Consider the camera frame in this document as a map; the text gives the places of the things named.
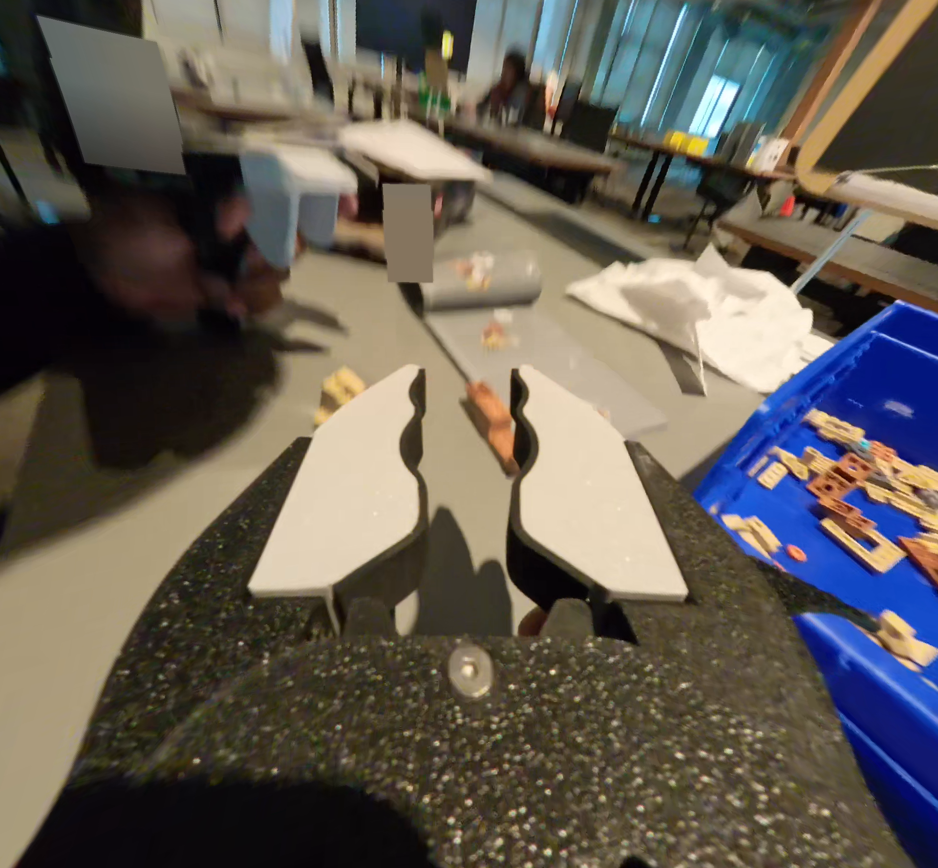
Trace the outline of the person's left hand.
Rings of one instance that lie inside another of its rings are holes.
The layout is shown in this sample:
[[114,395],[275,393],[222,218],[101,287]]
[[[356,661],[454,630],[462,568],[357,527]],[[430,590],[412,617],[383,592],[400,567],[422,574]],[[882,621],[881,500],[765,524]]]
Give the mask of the person's left hand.
[[90,278],[107,299],[158,322],[194,320],[204,310],[235,319],[263,316],[282,302],[290,275],[268,263],[252,243],[235,281],[205,271],[171,205],[144,194],[94,210],[80,247]]

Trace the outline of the tan and orange brick assembly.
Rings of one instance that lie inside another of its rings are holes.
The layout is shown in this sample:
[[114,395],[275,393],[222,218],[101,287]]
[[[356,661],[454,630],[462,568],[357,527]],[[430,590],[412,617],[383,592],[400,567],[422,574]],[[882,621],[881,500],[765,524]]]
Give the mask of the tan and orange brick assembly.
[[313,427],[321,427],[367,388],[367,383],[350,367],[336,369],[322,381],[319,405],[313,414]]

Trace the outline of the grey desk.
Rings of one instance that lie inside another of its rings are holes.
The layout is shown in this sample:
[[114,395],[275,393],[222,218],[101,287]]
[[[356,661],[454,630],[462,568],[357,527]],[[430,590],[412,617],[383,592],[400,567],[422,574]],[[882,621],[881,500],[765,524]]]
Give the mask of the grey desk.
[[463,377],[383,267],[309,252],[259,338],[90,354],[2,400],[2,866],[53,805],[103,682],[189,545],[300,436],[321,381],[427,371],[429,538],[399,629],[497,634],[530,607],[505,574],[510,484]]

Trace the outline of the long wooden table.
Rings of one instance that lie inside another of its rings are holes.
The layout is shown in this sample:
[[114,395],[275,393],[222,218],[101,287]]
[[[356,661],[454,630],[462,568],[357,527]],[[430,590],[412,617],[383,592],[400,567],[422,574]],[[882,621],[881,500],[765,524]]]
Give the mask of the long wooden table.
[[[811,265],[838,238],[838,232],[789,217],[729,216],[717,228],[750,246]],[[937,311],[937,265],[850,237],[821,267],[822,272],[892,299]]]

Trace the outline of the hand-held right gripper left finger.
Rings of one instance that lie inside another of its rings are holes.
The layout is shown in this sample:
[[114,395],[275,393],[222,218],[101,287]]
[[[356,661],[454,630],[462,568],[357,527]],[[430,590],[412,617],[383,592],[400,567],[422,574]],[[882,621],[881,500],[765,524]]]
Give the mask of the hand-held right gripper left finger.
[[314,429],[253,569],[256,599],[402,601],[424,567],[426,373],[406,364]]

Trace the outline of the white crumpled plastic bag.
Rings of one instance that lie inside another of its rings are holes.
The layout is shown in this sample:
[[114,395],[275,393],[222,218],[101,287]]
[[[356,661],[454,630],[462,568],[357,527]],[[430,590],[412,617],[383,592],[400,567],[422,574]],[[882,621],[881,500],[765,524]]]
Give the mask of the white crumpled plastic bag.
[[812,311],[789,287],[769,273],[728,264],[711,245],[693,262],[611,264],[571,283],[566,294],[762,395],[833,347],[814,332]]

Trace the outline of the long blue plastic bin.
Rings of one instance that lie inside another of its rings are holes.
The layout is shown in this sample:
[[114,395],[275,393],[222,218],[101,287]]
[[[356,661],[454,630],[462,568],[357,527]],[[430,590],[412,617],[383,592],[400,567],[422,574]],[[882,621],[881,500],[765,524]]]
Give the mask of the long blue plastic bin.
[[[901,302],[880,312],[762,402],[700,482],[697,501],[704,508],[700,491],[812,408],[936,470],[936,333],[935,313]],[[801,582],[788,571],[780,580]],[[805,594],[784,597],[866,782],[915,866],[936,866],[936,678],[870,639],[854,609],[803,585]]]

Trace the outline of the pile of loose toy bricks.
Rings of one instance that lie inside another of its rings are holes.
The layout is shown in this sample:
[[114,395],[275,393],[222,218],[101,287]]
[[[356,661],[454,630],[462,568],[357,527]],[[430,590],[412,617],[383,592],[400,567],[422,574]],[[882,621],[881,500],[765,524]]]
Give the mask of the pile of loose toy bricks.
[[732,465],[704,508],[751,555],[852,608],[936,678],[936,470],[819,408]]

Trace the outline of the wood-framed dark board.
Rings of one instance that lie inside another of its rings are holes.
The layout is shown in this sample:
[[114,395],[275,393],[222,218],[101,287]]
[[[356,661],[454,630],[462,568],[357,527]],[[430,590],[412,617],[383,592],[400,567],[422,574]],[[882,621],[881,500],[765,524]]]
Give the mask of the wood-framed dark board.
[[[795,168],[832,174],[937,162],[937,0],[907,0],[801,144]],[[936,175],[898,174],[936,191]]]

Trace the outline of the grey building instruction booklet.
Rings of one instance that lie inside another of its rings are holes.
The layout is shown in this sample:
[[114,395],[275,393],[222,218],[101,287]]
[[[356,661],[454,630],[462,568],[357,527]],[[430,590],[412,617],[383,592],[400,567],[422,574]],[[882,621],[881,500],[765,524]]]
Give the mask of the grey building instruction booklet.
[[593,405],[625,439],[665,426],[662,411],[536,307],[542,274],[533,252],[451,255],[433,264],[430,281],[402,289],[463,379],[486,383],[506,405],[511,370],[527,364]]

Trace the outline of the orange stepped brick assembly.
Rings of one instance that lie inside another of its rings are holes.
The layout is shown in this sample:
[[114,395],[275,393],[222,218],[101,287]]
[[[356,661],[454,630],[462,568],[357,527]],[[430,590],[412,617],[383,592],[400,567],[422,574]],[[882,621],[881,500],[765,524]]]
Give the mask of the orange stepped brick assembly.
[[466,408],[475,428],[506,475],[519,471],[514,457],[514,421],[510,409],[484,381],[472,381],[465,387]]

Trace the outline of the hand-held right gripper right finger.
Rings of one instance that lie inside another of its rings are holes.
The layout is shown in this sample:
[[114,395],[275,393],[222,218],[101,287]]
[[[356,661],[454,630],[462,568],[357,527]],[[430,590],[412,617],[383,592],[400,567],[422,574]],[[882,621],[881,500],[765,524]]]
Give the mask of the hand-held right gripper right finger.
[[689,591],[627,441],[529,364],[511,372],[512,543],[615,601],[686,602]]

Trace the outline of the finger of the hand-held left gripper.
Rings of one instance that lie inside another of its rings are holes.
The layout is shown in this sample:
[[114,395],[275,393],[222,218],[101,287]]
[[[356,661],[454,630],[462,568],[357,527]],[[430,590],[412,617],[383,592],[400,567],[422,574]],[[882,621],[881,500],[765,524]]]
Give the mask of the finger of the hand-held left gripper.
[[267,264],[289,269],[298,239],[299,192],[294,171],[283,154],[255,148],[240,153],[240,170],[250,208],[248,235]]
[[298,233],[317,250],[334,247],[335,231],[344,203],[358,211],[358,176],[332,150],[287,146],[282,150],[298,192]]

